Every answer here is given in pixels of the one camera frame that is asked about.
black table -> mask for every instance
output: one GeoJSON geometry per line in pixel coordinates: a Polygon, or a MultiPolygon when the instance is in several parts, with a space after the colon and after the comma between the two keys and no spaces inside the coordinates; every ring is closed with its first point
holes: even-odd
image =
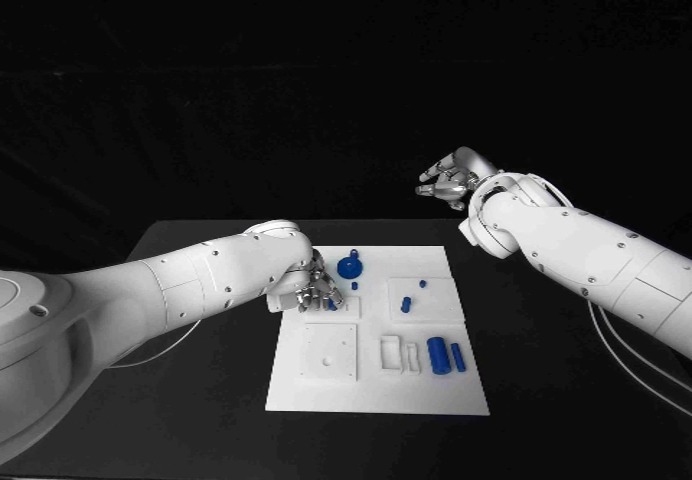
{"type": "MultiPolygon", "coordinates": [[[[236,234],[258,222],[158,222],[129,259],[236,234]]],[[[204,320],[159,359],[105,371],[61,423],[0,474],[689,477],[692,419],[624,374],[583,300],[533,271],[520,254],[498,260],[472,248],[456,220],[298,224],[315,245],[445,246],[490,417],[266,412],[279,316],[258,299],[204,320]]],[[[129,360],[180,333],[154,339],[129,360]]],[[[645,343],[657,362],[680,371],[668,352],[645,343]]]]}

